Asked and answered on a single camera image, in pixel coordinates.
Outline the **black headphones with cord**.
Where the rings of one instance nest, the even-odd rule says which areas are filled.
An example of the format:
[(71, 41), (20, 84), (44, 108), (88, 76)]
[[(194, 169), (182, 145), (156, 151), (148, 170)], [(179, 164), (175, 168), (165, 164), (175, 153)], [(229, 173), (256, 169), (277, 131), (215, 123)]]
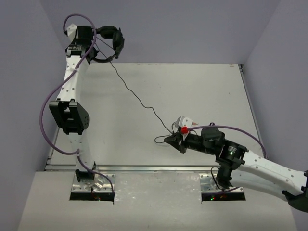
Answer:
[(108, 40), (112, 40), (112, 46), (108, 45), (106, 42), (104, 42), (101, 38), (99, 38), (99, 41), (103, 42), (105, 45), (107, 45), (109, 48), (111, 48), (114, 51), (114, 54), (107, 57), (106, 55), (103, 54), (103, 52), (99, 49), (99, 47), (97, 47), (98, 52), (100, 52), (105, 59), (100, 59), (100, 58), (94, 58), (94, 61), (97, 63), (110, 63), (111, 67), (116, 71), (117, 76), (121, 79), (121, 81), (123, 82), (125, 88), (130, 91), (135, 97), (136, 99), (140, 102), (141, 106), (145, 109), (150, 109), (152, 110), (153, 114), (156, 116), (156, 118), (161, 122), (162, 126), (171, 134), (174, 135), (175, 131), (173, 129), (173, 125), (171, 125), (171, 129), (169, 129), (163, 122), (163, 120), (161, 119), (161, 117), (156, 113), (155, 109), (151, 106), (145, 106), (142, 102), (142, 100), (137, 96), (137, 94), (130, 89), (125, 80), (121, 77), (121, 75), (119, 74), (117, 68), (113, 65), (112, 60), (114, 59), (118, 59), (120, 56), (120, 53), (122, 52), (122, 49), (124, 48), (124, 44), (125, 44), (125, 39), (123, 36), (123, 33), (121, 32), (120, 28), (117, 28), (115, 26), (102, 26), (100, 28), (95, 29), (96, 33), (99, 34), (101, 36), (101, 38), (103, 39), (108, 39)]

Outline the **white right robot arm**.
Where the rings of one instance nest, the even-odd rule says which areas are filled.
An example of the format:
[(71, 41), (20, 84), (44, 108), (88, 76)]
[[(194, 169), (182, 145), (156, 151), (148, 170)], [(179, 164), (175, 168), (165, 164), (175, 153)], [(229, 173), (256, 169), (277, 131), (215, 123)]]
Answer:
[(308, 173), (281, 166), (248, 150), (245, 146), (225, 138), (219, 125), (199, 126), (200, 135), (193, 128), (181, 127), (164, 142), (181, 153), (188, 149), (215, 156), (219, 164), (216, 176), (224, 190), (244, 187), (276, 196), (302, 212), (308, 210)]

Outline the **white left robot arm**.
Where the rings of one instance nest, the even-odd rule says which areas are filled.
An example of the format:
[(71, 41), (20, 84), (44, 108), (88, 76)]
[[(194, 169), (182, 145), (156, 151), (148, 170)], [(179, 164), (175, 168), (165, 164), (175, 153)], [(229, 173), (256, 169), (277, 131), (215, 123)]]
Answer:
[[(87, 140), (90, 115), (80, 103), (81, 85), (91, 61), (108, 63), (117, 59), (125, 39), (121, 29), (115, 26), (93, 28), (72, 24), (64, 29), (64, 33), (70, 39), (65, 50), (66, 74), (58, 88), (58, 96), (49, 102), (49, 109), (58, 128), (62, 129), (71, 142), (73, 150), (66, 154), (76, 157), (75, 176), (78, 183), (92, 187), (98, 179), (102, 179), (112, 186), (110, 178), (97, 172), (96, 163), (90, 153)], [(105, 59), (97, 57), (99, 50), (94, 48), (94, 45), (98, 36), (112, 40), (113, 55)]]

